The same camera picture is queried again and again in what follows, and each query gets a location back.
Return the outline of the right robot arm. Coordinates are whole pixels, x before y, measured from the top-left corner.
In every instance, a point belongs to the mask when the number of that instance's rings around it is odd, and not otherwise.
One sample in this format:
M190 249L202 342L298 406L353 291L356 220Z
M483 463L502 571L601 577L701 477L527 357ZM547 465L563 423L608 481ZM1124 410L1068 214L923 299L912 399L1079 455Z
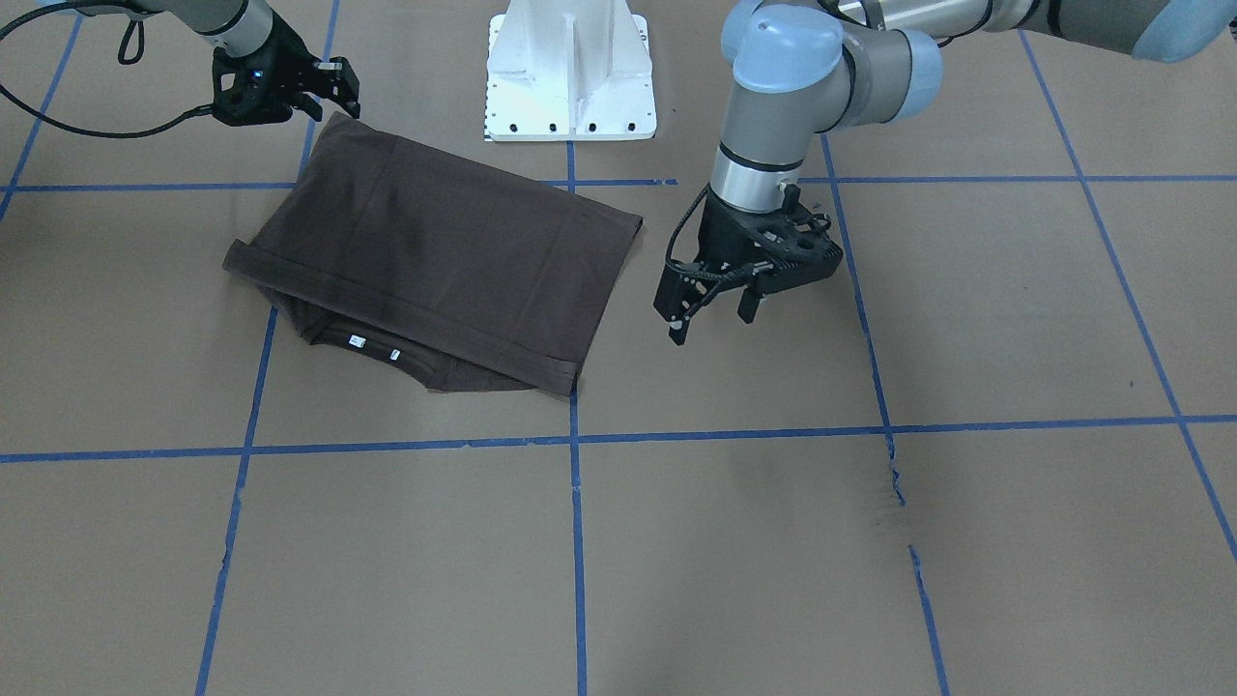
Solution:
M322 58L266 1L59 1L83 16L132 22L169 14L213 46L212 115L229 127L320 120L322 99L360 117L360 83L343 57Z

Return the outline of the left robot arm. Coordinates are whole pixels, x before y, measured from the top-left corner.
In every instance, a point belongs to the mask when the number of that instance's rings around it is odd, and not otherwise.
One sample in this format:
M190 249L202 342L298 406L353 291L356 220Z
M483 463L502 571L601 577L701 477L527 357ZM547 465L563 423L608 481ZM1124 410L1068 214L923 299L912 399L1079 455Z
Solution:
M844 252L831 220L802 203L818 134L923 112L943 49L1025 30L1158 63L1197 54L1235 19L1232 1L738 1L720 40L734 74L689 263L664 257L653 305L675 345L717 295L741 291L755 321L769 295L828 279Z

